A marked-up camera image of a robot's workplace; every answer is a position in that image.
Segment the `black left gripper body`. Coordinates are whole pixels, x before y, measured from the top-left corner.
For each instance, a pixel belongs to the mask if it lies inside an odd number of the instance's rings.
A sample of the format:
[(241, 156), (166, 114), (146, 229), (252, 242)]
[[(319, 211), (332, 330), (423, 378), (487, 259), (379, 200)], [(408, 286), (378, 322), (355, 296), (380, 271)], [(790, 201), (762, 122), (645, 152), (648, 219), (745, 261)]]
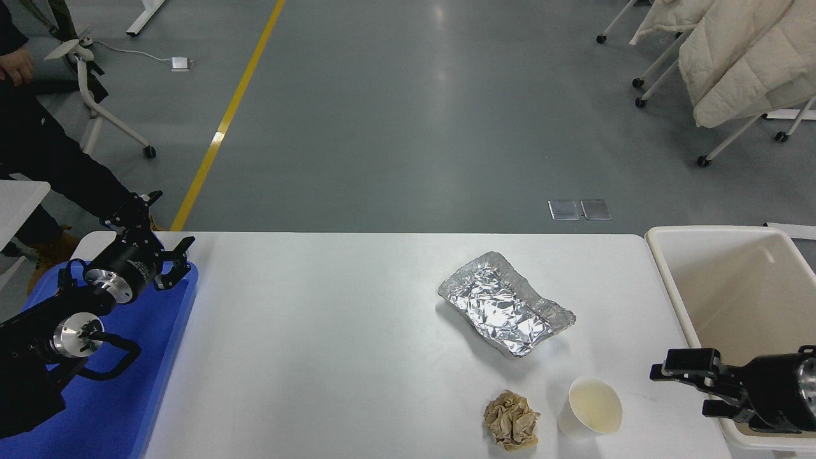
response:
[(158, 273), (156, 241), (115, 239), (96, 256), (96, 285), (111, 295), (140, 295)]

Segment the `person's left hand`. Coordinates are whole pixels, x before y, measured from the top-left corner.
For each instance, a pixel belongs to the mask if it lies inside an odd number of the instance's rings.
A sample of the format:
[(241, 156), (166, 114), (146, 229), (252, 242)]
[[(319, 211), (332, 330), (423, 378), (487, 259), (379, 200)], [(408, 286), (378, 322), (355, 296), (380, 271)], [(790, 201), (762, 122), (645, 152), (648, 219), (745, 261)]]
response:
[(26, 46), (1, 55), (1, 80), (11, 81), (15, 87), (32, 82), (35, 58)]

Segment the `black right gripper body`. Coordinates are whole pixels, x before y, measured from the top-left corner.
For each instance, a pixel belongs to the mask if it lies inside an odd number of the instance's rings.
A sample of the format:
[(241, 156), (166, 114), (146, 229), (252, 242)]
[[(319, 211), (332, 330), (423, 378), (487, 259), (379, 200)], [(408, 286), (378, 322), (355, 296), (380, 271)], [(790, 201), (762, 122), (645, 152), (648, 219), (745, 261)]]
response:
[(767, 355), (743, 366), (743, 386), (755, 412), (749, 429), (794, 435), (806, 430), (798, 373), (804, 360), (803, 354)]

